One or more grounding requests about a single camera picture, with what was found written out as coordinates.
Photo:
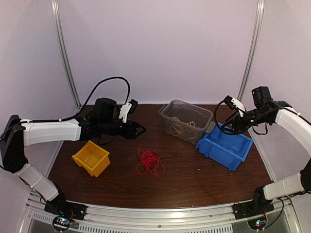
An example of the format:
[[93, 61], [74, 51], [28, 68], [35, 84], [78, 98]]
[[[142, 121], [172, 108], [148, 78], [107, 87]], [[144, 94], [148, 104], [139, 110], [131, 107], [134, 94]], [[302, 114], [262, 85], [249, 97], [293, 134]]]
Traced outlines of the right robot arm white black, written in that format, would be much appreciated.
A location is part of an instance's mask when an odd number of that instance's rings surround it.
[[[234, 113], [225, 120], [219, 130], [227, 135], [239, 135], [260, 124], [273, 125], [289, 133], [307, 153], [311, 151], [311, 123], [291, 105], [282, 100], [274, 100], [266, 86], [252, 90], [255, 108], [247, 111], [237, 99], [226, 96], [223, 103]], [[305, 194], [311, 191], [311, 164], [307, 163], [298, 173], [281, 181], [259, 187], [254, 192], [249, 210], [260, 214], [272, 200], [284, 196]]]

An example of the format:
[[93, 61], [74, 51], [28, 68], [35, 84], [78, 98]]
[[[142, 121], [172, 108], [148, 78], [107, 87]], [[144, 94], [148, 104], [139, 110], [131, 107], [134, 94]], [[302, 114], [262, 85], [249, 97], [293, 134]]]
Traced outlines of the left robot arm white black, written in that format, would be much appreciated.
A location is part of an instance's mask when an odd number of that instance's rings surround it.
[[144, 126], [128, 119], [137, 106], [136, 100], [130, 100], [114, 116], [116, 101], [99, 98], [86, 116], [76, 115], [71, 119], [29, 120], [12, 115], [0, 136], [1, 168], [18, 175], [51, 202], [54, 211], [64, 216], [70, 211], [69, 203], [61, 198], [60, 188], [28, 161], [24, 148], [55, 141], [88, 141], [102, 135], [135, 139], [146, 132]]

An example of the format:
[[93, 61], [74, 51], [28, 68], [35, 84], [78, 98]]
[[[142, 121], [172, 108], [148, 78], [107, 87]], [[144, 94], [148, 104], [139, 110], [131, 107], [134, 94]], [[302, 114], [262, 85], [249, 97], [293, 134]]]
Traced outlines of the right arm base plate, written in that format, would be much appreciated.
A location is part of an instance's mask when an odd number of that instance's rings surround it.
[[273, 211], [275, 208], [271, 201], [262, 203], [255, 203], [253, 200], [247, 202], [235, 202], [232, 205], [235, 219], [249, 218], [259, 215], [264, 215], [267, 212]]

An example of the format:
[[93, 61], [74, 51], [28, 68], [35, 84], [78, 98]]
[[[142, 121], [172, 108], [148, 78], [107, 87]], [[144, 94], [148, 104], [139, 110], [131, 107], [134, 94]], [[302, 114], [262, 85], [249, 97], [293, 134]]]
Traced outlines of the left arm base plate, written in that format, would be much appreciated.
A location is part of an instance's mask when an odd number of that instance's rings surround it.
[[58, 216], [64, 216], [69, 219], [84, 220], [86, 206], [67, 200], [55, 199], [47, 201], [44, 208], [45, 212]]

